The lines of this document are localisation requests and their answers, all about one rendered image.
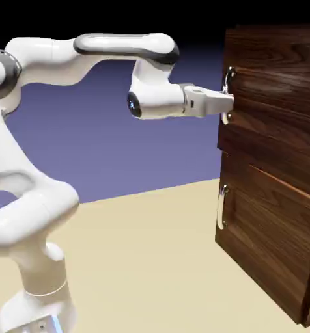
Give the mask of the dark wood cabinet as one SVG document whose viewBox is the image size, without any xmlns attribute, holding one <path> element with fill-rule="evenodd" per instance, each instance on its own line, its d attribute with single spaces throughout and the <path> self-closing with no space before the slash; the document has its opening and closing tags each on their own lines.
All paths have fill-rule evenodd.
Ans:
<svg viewBox="0 0 310 333">
<path fill-rule="evenodd" d="M 223 71 L 247 68 L 265 76 L 266 91 L 310 115 L 310 26 L 240 26 L 227 31 Z"/>
</svg>

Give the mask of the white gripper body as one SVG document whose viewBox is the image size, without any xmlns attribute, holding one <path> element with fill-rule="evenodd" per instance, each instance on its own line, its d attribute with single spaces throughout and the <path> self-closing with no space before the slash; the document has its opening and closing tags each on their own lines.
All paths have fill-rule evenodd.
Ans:
<svg viewBox="0 0 310 333">
<path fill-rule="evenodd" d="M 215 115 L 221 113 L 228 113 L 233 110 L 234 96 L 220 91 L 209 90 L 205 91 L 205 107 L 204 115 Z"/>
</svg>

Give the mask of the large dark wood cabinet door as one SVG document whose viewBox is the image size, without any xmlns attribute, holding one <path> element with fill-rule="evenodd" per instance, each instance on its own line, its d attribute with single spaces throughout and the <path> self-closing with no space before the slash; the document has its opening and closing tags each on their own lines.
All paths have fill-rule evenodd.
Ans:
<svg viewBox="0 0 310 333">
<path fill-rule="evenodd" d="M 310 194 L 310 115 L 266 91 L 265 76 L 235 68 L 234 109 L 219 124 L 218 148 Z"/>
</svg>

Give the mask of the small dark wood cabinet door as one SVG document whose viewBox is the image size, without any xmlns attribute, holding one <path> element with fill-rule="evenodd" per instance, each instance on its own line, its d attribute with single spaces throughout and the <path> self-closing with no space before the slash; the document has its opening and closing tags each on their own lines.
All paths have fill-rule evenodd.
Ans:
<svg viewBox="0 0 310 333">
<path fill-rule="evenodd" d="M 227 185 L 216 243 L 297 324 L 310 326 L 310 195 L 239 161 L 221 157 Z"/>
</svg>

